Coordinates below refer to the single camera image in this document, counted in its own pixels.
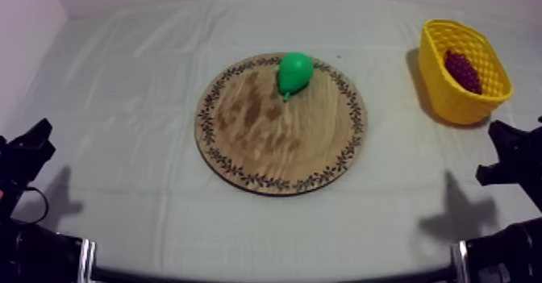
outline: round wooden tray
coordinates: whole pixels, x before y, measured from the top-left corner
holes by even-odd
[[[285,53],[235,63],[207,87],[195,137],[224,180],[257,194],[287,196],[324,187],[361,149],[367,113],[341,72],[314,59],[311,83],[288,102],[277,92]]]

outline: yellow plastic basket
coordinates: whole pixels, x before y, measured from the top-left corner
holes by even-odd
[[[482,94],[464,89],[448,73],[444,67],[444,54],[448,50],[467,56],[480,77]],[[512,84],[489,41],[460,23],[427,21],[423,25],[418,61],[433,109],[449,122],[481,121],[512,95]]]

